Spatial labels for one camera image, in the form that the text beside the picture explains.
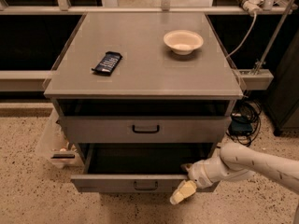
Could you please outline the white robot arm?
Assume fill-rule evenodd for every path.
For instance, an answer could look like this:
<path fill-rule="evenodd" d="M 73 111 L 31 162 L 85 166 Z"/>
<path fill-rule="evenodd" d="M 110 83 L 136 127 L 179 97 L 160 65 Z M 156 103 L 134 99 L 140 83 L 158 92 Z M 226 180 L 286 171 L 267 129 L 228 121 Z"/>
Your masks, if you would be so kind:
<path fill-rule="evenodd" d="M 242 146 L 226 143 L 219 155 L 195 163 L 186 163 L 182 169 L 188 173 L 170 197 L 171 204 L 178 204 L 192 196 L 197 189 L 205 189 L 222 180 L 239 181 L 258 173 L 299 193 L 299 161 L 265 154 Z"/>

